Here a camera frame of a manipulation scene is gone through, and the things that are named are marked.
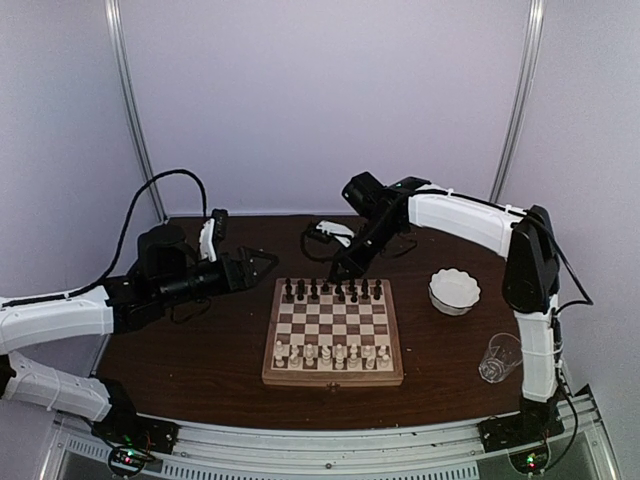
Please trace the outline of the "white knight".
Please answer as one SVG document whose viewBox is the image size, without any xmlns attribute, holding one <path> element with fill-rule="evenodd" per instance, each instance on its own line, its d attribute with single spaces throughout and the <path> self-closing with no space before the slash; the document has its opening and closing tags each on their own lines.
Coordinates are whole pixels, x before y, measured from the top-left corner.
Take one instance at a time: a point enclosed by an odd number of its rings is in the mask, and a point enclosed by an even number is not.
<svg viewBox="0 0 640 480">
<path fill-rule="evenodd" d="M 376 366 L 376 356 L 369 355 L 365 358 L 364 367 L 366 370 L 373 370 Z"/>
</svg>

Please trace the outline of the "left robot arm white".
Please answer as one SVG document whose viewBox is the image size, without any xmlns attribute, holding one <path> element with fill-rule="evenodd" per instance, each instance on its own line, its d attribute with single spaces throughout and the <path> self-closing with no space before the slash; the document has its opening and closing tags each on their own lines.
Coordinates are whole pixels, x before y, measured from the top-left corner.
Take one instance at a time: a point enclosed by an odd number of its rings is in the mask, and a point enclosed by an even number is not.
<svg viewBox="0 0 640 480">
<path fill-rule="evenodd" d="M 241 247 L 218 250 L 228 213 L 204 211 L 199 244 L 184 230 L 157 225 L 137 240 L 137 258 L 122 276 L 113 267 L 82 288 L 1 302 L 1 397 L 63 411 L 105 429 L 123 444 L 137 442 L 144 424 L 115 381 L 82 378 L 33 362 L 20 349 L 85 335 L 136 332 L 191 302 L 254 288 L 277 265 L 273 254 Z"/>
</svg>

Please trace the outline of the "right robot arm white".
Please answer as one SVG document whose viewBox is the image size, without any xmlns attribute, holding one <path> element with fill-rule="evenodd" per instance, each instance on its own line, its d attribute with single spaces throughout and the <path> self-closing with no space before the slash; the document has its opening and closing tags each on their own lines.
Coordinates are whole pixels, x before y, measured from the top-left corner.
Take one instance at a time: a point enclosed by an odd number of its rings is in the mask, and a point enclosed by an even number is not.
<svg viewBox="0 0 640 480">
<path fill-rule="evenodd" d="M 523 359 L 520 413 L 512 430 L 519 440 L 535 440 L 550 426 L 560 396 L 559 274 L 569 265 L 547 210 L 500 206 L 417 177 L 383 185 L 368 172 L 353 177 L 342 196 L 366 222 L 358 232 L 327 221 L 316 226 L 341 244 L 330 259 L 331 280 L 363 276 L 391 238 L 411 227 L 462 238 L 505 260 L 502 295 L 518 324 Z"/>
</svg>

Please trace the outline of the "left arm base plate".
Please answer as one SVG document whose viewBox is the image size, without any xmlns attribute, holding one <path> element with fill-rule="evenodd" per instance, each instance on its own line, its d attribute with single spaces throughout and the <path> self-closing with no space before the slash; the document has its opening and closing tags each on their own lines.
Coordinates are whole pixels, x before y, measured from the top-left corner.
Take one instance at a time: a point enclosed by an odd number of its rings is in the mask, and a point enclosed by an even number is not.
<svg viewBox="0 0 640 480">
<path fill-rule="evenodd" d="M 135 410 L 113 406 L 106 417 L 92 423 L 92 433 L 114 444 L 171 454 L 179 426 L 171 421 L 140 416 Z"/>
</svg>

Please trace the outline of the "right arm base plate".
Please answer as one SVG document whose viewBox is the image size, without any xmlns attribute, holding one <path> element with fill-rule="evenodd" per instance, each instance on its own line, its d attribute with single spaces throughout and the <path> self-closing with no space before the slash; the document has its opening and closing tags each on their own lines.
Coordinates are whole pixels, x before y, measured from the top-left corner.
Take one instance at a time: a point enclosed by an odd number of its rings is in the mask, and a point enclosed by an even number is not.
<svg viewBox="0 0 640 480">
<path fill-rule="evenodd" d="M 486 453 L 541 442 L 565 432 L 561 420 L 553 420 L 547 426 L 525 427 L 520 414 L 489 418 L 480 422 L 477 427 Z"/>
</svg>

